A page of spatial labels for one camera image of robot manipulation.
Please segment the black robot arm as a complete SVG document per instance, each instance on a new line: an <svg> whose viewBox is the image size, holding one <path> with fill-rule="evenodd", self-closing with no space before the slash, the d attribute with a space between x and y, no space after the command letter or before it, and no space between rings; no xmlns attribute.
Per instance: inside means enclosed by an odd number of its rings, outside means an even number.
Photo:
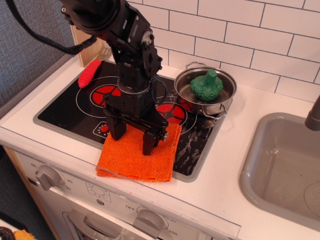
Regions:
<svg viewBox="0 0 320 240"><path fill-rule="evenodd" d="M143 131L143 154L168 136L168 121L156 110L158 56L150 23L125 0L64 0L64 14L80 31L106 41L118 69L119 96L106 93L109 132L119 140L127 125Z"/></svg>

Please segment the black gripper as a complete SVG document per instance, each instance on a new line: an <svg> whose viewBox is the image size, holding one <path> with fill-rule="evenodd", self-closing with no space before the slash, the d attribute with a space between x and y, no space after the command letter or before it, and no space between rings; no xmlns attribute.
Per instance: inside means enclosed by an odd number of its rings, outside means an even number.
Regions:
<svg viewBox="0 0 320 240"><path fill-rule="evenodd" d="M144 131L142 153L149 156L159 141L168 137L168 121L156 110L158 86L152 84L140 94L129 94L119 87L107 92L102 99L109 133L118 141L127 131L127 124Z"/></svg>

